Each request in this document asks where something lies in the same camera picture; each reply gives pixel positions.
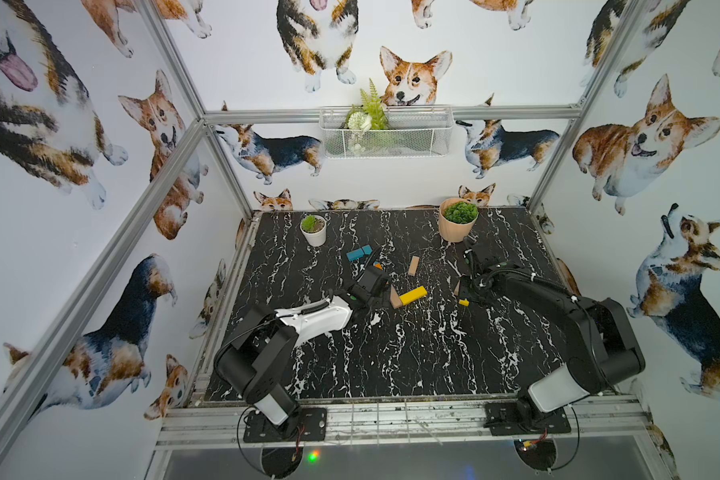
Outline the natural wood block front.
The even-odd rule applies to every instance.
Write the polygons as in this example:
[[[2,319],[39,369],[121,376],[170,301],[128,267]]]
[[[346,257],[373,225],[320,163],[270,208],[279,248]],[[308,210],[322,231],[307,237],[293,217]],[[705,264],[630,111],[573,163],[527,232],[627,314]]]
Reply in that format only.
[[[403,302],[393,286],[390,287],[389,301],[394,309],[399,309],[403,306]]]

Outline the natural wood block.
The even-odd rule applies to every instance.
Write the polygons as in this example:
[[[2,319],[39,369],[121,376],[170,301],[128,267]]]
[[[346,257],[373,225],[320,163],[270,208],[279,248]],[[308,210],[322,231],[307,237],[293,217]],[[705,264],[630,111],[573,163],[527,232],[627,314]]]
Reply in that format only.
[[[415,276],[418,266],[419,266],[420,258],[418,256],[413,256],[409,265],[408,269],[408,275],[409,276]]]
[[[390,287],[389,301],[394,309],[399,309],[403,306],[403,302],[393,286]]]

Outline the teal short block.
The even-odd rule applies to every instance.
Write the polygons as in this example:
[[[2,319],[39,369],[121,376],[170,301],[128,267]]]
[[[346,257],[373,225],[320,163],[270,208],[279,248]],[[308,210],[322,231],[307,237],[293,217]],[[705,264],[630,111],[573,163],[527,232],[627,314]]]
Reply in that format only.
[[[364,256],[365,256],[365,251],[362,248],[350,251],[346,254],[346,257],[350,262],[359,260],[359,259],[363,258]]]

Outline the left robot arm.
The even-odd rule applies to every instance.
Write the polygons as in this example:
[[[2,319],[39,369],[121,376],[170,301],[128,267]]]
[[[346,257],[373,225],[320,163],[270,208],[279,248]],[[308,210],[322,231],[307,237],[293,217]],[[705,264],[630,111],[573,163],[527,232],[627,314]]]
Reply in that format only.
[[[256,304],[215,354],[214,373],[247,405],[263,414],[272,427],[290,435],[298,425],[300,406],[281,385],[281,377],[294,349],[344,329],[388,293],[389,276],[370,266],[357,280],[319,301],[280,309]]]

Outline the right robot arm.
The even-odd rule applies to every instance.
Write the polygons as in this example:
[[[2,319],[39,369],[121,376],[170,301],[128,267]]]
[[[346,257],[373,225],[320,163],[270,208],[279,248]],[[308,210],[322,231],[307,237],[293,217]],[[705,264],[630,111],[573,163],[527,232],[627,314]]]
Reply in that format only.
[[[534,428],[550,414],[642,373],[646,361],[624,307],[606,298],[577,296],[563,286],[508,262],[481,258],[466,248],[468,273],[461,300],[489,307],[501,298],[536,312],[562,332],[562,364],[520,389],[512,423]]]

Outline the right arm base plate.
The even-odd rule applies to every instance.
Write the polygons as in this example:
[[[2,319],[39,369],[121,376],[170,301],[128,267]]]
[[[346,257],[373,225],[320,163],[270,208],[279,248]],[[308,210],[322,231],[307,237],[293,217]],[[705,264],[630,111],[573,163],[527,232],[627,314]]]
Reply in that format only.
[[[572,431],[562,408],[540,412],[525,400],[484,404],[484,427],[493,436],[564,434]]]

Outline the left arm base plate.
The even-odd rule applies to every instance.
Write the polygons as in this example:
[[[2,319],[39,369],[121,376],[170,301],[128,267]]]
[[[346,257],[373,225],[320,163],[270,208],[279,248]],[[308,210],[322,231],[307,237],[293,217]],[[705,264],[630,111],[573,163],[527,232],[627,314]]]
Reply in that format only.
[[[244,443],[278,443],[323,441],[327,427],[326,408],[302,408],[295,416],[280,425],[274,425],[263,413],[254,411],[244,419]]]

